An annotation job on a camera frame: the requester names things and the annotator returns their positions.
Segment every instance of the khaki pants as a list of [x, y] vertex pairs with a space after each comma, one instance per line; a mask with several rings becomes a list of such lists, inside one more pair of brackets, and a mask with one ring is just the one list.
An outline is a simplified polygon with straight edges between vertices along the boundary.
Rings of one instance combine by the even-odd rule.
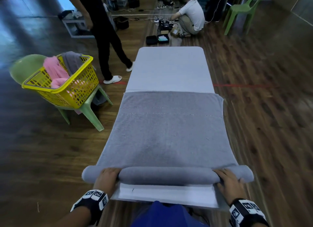
[[183, 31], [193, 34], [193, 35], [196, 35], [199, 32], [199, 31], [195, 31], [194, 25], [187, 15], [185, 14], [182, 15], [181, 17], [178, 18], [178, 21]]

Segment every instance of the white slipper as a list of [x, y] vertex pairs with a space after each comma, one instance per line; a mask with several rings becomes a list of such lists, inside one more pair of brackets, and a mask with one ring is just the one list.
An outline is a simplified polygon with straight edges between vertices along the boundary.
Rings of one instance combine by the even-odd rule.
[[104, 80], [103, 83], [104, 84], [110, 84], [110, 83], [116, 83], [122, 80], [122, 76], [119, 75], [114, 75], [113, 78], [111, 80]]
[[126, 69], [127, 72], [131, 72], [131, 71], [133, 70], [134, 63], [135, 63], [135, 61], [133, 61], [133, 65], [132, 65], [130, 68], [127, 68], [127, 69]]

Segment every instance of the wristband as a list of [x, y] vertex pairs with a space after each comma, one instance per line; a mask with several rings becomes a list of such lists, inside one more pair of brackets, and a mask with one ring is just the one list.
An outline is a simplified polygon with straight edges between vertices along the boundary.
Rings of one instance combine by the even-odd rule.
[[102, 211], [109, 201], [108, 195], [101, 190], [90, 190], [74, 203], [70, 212], [79, 206], [85, 206], [90, 210], [91, 220], [89, 225], [98, 225]]
[[253, 201], [237, 198], [231, 203], [229, 212], [232, 227], [251, 227], [256, 223], [269, 227], [265, 215]]

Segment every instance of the hand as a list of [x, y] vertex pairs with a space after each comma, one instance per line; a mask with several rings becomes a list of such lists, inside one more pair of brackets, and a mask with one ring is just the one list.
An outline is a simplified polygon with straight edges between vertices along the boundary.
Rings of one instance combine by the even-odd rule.
[[91, 30], [94, 26], [94, 24], [92, 23], [92, 20], [90, 18], [90, 15], [88, 13], [83, 14], [85, 22], [86, 22], [86, 26], [88, 30]]
[[117, 175], [121, 170], [121, 168], [103, 169], [94, 184], [94, 189], [99, 189], [105, 192], [108, 194], [108, 197], [111, 198], [116, 190]]
[[247, 199], [242, 178], [238, 181], [236, 175], [229, 169], [225, 168], [213, 171], [224, 181], [224, 186], [218, 183], [217, 187], [223, 194], [228, 205], [230, 205], [236, 198]]

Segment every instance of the white shirt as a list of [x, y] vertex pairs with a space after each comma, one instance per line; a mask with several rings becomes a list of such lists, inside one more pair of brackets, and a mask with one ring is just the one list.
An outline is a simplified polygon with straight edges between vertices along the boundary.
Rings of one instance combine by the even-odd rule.
[[179, 10], [181, 15], [186, 14], [194, 25], [195, 31], [200, 31], [204, 26], [204, 13], [197, 0], [189, 0], [184, 7]]

